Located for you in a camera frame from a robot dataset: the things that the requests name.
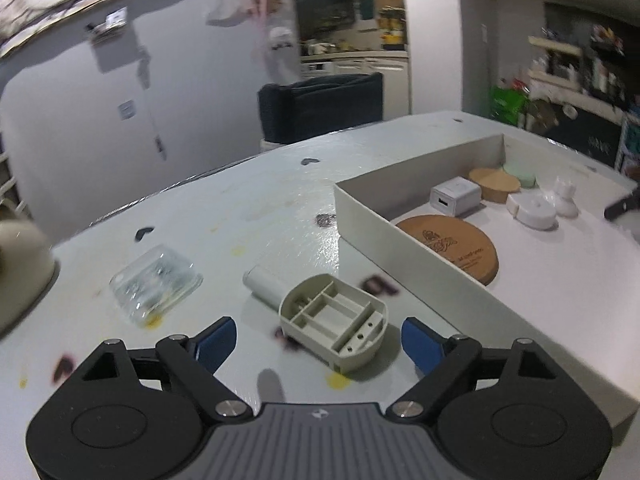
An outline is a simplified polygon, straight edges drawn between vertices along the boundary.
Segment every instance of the beige rounded object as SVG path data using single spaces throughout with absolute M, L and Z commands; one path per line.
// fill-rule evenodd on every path
M 482 188 L 484 200 L 498 204 L 506 203 L 510 193 L 520 190 L 520 181 L 504 170 L 476 168 L 469 172 L 469 180 Z
M 442 215 L 413 216 L 398 228 L 425 244 L 483 285 L 498 274 L 498 254 L 491 239 L 475 225 Z
M 0 333 L 9 328 L 49 285 L 56 264 L 50 243 L 36 225 L 0 202 Z

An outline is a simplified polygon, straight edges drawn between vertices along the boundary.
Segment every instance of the silver screw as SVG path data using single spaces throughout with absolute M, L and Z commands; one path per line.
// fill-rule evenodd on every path
M 414 400 L 401 400 L 391 407 L 391 411 L 401 418 L 412 418 L 421 415 L 424 408 Z
M 216 413 L 221 416 L 240 416 L 246 411 L 242 400 L 223 400 L 216 404 Z

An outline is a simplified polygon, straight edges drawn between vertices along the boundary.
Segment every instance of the round wooden block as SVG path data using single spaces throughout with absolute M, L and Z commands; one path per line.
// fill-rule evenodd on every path
M 482 188 L 482 198 L 498 204 L 506 203 L 509 193 L 520 190 L 520 181 L 504 170 L 476 168 L 469 172 L 469 180 Z
M 498 254 L 490 238 L 475 225 L 442 215 L 413 216 L 398 227 L 483 285 L 498 274 Z

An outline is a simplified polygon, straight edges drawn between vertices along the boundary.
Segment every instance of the white table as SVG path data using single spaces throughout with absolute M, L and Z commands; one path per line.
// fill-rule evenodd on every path
M 320 272 L 353 284 L 384 275 L 338 240 L 335 225 L 316 225 L 316 215 L 335 212 L 332 183 L 501 128 L 475 116 L 440 112 L 318 137 L 163 192 L 55 247 L 61 266 L 56 283 L 0 342 L 2 478 L 37 478 L 24 433 L 55 390 L 52 374 L 63 355 L 77 365 L 112 337 L 128 348 L 146 348 L 172 333 L 195 335 L 225 315 L 236 321 L 238 345 L 216 376 L 255 411 L 261 402 L 278 400 L 377 401 L 385 409 L 418 379 L 399 344 L 404 318 L 417 316 L 445 336 L 455 333 L 453 327 L 400 287 L 397 296 L 383 298 L 394 327 L 382 350 L 345 381 L 274 338 L 276 314 L 251 297 L 242 274 L 260 263 L 291 283 Z M 303 166 L 304 158 L 320 162 Z M 137 230 L 146 226 L 155 230 L 136 243 Z M 204 281 L 156 327 L 141 329 L 116 306 L 109 280 L 160 243 L 193 261 Z M 640 416 L 601 478 L 640 478 Z

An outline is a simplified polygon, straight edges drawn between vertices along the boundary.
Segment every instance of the kitchen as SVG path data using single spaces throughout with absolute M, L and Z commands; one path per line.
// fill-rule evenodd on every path
M 302 77 L 380 72 L 384 120 L 411 113 L 404 0 L 296 0 Z

